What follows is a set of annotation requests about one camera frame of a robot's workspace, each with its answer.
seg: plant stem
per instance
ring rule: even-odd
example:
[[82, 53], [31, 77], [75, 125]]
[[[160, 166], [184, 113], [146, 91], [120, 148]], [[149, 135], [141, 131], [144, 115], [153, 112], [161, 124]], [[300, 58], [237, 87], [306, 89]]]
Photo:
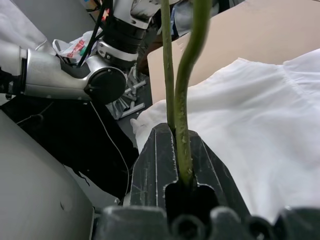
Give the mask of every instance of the plant stem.
[[162, 42], [163, 42], [163, 65], [166, 97], [166, 119], [172, 134], [175, 134], [175, 82], [174, 67], [172, 60], [171, 23], [169, 0], [161, 0]]
[[179, 176], [189, 188], [193, 180], [193, 163], [187, 119], [187, 91], [191, 72], [202, 52], [209, 26], [212, 0], [195, 0], [193, 3], [193, 25], [189, 43], [183, 53], [175, 84], [175, 136]]

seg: black surface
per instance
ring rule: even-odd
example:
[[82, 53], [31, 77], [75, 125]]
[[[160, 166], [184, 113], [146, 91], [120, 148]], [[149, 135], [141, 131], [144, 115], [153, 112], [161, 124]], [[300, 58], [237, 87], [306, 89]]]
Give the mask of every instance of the black surface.
[[189, 215], [168, 225], [159, 207], [108, 207], [100, 218], [95, 240], [319, 240], [320, 210], [285, 209], [275, 225], [259, 217], [243, 222], [227, 207], [210, 211], [209, 231]]
[[[98, 101], [93, 105], [130, 169], [138, 157], [137, 149], [105, 105]], [[1, 109], [16, 123], [28, 118], [20, 127], [59, 162], [83, 173], [103, 191], [123, 198], [127, 169], [89, 103], [20, 95]]]
[[126, 78], [116, 68], [106, 68], [90, 77], [84, 91], [103, 104], [116, 101], [126, 90]]
[[0, 67], [0, 93], [20, 95], [25, 91], [27, 76], [27, 60], [22, 58], [21, 60], [21, 73], [18, 76], [1, 70]]
[[60, 59], [60, 66], [62, 71], [66, 72], [75, 79], [83, 79], [90, 74], [90, 69], [86, 62], [81, 67], [72, 67]]
[[133, 26], [115, 17], [108, 17], [108, 24], [103, 27], [103, 41], [119, 51], [136, 54], [145, 36], [145, 30]]
[[182, 214], [208, 222], [208, 213], [217, 206], [233, 209], [244, 220], [249, 211], [227, 167], [196, 132], [189, 132], [196, 181], [192, 192], [178, 181], [175, 139], [161, 123], [152, 129], [134, 166], [130, 204], [166, 209], [170, 222]]

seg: cardboard sheet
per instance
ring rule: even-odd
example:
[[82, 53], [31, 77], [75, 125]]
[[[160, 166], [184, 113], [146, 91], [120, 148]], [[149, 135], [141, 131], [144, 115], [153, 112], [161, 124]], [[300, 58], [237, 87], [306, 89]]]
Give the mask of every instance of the cardboard sheet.
[[[320, 48], [320, 2], [316, 0], [246, 0], [214, 16], [204, 50], [189, 86], [207, 79], [237, 58], [282, 64]], [[187, 34], [172, 43], [173, 68], [188, 43]], [[163, 48], [148, 55], [152, 101], [166, 98]]]

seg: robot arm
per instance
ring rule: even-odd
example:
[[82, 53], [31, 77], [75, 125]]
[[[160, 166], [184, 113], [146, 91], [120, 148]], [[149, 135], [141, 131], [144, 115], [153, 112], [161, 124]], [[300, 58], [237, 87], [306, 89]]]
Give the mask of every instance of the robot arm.
[[0, 93], [74, 100], [95, 97], [105, 104], [115, 101], [125, 91], [127, 73], [160, 6], [160, 0], [114, 0], [113, 16], [97, 43], [97, 54], [79, 68], [50, 54], [0, 41]]

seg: white fabric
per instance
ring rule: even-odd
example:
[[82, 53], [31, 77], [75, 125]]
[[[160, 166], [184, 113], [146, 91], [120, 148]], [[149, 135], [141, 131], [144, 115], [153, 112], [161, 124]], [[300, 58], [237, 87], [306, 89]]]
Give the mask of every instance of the white fabric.
[[56, 54], [47, 38], [10, 0], [0, 0], [0, 39], [24, 49]]
[[[283, 65], [238, 59], [188, 89], [189, 129], [225, 163], [251, 214], [320, 207], [320, 49]], [[131, 124], [141, 152], [160, 101]]]

